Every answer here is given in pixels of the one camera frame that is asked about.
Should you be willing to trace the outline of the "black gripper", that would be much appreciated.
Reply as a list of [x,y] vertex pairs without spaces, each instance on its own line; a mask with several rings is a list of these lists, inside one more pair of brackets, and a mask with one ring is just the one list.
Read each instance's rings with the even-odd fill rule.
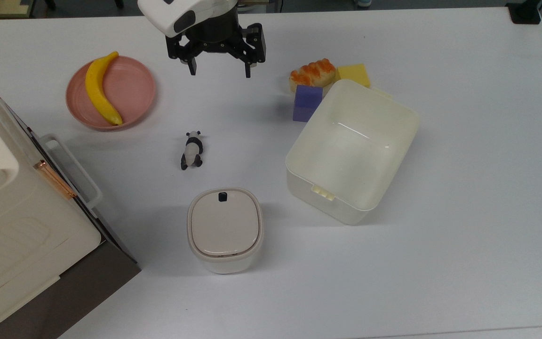
[[166,37],[167,55],[184,62],[190,74],[197,71],[196,57],[202,52],[229,54],[245,64],[245,75],[251,77],[254,64],[266,60],[264,30],[256,22],[243,28],[239,24],[236,8],[190,26],[175,37]]

